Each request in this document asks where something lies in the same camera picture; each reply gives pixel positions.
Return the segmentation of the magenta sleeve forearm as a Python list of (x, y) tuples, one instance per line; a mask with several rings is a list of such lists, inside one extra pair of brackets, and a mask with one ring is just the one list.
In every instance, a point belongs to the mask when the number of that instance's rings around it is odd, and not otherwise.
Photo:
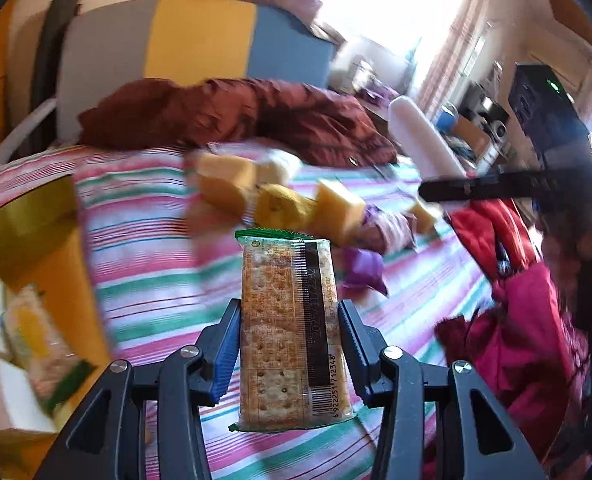
[(496, 306), (435, 327), (446, 360), (477, 370), (541, 462), (563, 424), (577, 422), (588, 342), (558, 307), (550, 271), (538, 262), (493, 284)]

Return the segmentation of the right hand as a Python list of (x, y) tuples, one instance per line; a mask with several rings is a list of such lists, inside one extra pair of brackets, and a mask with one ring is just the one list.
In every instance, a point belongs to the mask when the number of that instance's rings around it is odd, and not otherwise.
[(573, 323), (592, 333), (592, 218), (571, 212), (541, 218), (542, 252), (557, 288), (558, 304)]

